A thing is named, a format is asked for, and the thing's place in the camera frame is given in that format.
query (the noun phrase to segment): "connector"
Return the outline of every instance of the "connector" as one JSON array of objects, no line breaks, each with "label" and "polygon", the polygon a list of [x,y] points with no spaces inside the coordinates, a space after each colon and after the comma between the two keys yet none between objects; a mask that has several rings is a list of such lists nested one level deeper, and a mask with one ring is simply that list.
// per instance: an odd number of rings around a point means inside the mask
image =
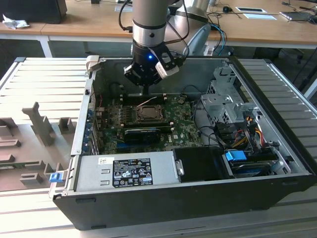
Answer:
[{"label": "connector", "polygon": [[133,26],[124,27],[123,30],[128,31],[129,33],[133,33]]}]

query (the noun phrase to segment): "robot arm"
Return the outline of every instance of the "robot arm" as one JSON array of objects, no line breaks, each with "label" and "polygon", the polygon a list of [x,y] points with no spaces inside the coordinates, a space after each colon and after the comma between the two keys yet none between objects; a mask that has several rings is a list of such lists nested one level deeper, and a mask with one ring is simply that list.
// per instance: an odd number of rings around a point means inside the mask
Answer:
[{"label": "robot arm", "polygon": [[183,6],[177,11],[176,16],[168,20],[168,5],[178,1],[133,0],[133,60],[131,65],[124,69],[124,75],[135,85],[143,86],[144,93],[148,92],[150,85],[157,84],[163,78],[179,71],[179,67],[186,57],[174,57],[164,40],[167,44],[175,42],[168,46],[171,49],[178,49],[178,52],[183,52],[186,45],[179,39],[179,36],[181,35],[185,40],[186,36],[192,35],[193,37],[196,34],[193,31],[190,32],[188,20],[194,21],[194,29],[197,30],[195,10],[204,8],[201,12],[206,14],[209,2],[208,0],[187,0],[189,2],[188,9],[193,13],[187,13],[186,7]]}]

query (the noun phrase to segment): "yellow wire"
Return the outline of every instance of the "yellow wire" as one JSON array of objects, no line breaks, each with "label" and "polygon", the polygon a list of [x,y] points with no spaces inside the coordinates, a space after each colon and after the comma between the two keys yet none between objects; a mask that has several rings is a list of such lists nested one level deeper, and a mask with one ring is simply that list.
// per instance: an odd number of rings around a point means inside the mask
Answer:
[{"label": "yellow wire", "polygon": [[246,137],[244,137],[242,140],[238,141],[236,144],[234,144],[232,147],[237,147],[238,145],[241,145],[243,142],[245,142],[247,140]]}]

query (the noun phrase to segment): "wooden desk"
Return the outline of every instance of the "wooden desk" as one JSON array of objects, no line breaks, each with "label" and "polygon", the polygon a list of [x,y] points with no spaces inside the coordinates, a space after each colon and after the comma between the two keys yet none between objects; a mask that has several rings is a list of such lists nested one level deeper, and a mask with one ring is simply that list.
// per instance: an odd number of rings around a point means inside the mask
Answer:
[{"label": "wooden desk", "polygon": [[0,34],[40,35],[45,23],[31,23],[30,27],[13,30],[0,24]]},{"label": "wooden desk", "polygon": [[[118,24],[119,12],[115,12],[114,3],[66,0],[67,15],[58,25],[46,24],[42,35],[50,36],[88,36],[88,37],[125,37],[132,34],[124,32]],[[122,24],[132,25],[132,13],[122,13]]]},{"label": "wooden desk", "polygon": [[[235,12],[236,6],[263,8],[268,14],[293,9],[281,4],[282,0],[221,0],[229,4]],[[119,13],[114,11],[115,3],[66,0],[67,16],[58,25],[31,23],[30,28],[11,30],[0,26],[2,39],[26,39],[40,41],[46,57],[52,57],[50,41],[87,42],[132,42],[132,34],[123,32],[118,25]],[[304,1],[292,1],[294,7],[312,7],[314,4]],[[210,7],[209,11],[222,12],[223,5]],[[317,26],[308,22],[287,22],[281,15],[274,15],[277,20],[247,19],[239,14],[222,14],[219,19],[221,28],[227,34],[228,46],[273,47],[314,49],[317,46]],[[132,25],[132,13],[122,14],[123,25]],[[219,33],[212,31],[208,45],[214,46],[219,40]]]},{"label": "wooden desk", "polygon": [[[280,44],[287,48],[315,48],[317,45],[317,25],[308,22],[288,22],[279,14],[280,11],[293,11],[289,6],[281,4],[281,0],[221,0],[221,3],[229,4],[235,13],[239,12],[235,7],[263,8],[267,14],[272,14],[277,20],[247,19],[239,14],[222,14],[219,19],[221,28],[227,34],[228,45],[257,46],[258,44],[273,47]],[[313,7],[315,4],[304,1],[291,1],[298,10],[299,6]],[[209,11],[222,12],[224,5],[210,7]],[[214,34],[210,40],[217,40]]]}]

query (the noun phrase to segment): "warning label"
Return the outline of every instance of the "warning label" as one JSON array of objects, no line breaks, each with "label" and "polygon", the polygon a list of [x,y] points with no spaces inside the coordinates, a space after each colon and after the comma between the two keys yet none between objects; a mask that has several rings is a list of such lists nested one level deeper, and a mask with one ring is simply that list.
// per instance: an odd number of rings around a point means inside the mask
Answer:
[{"label": "warning label", "polygon": [[131,187],[152,184],[152,168],[149,158],[113,162],[112,186]]}]

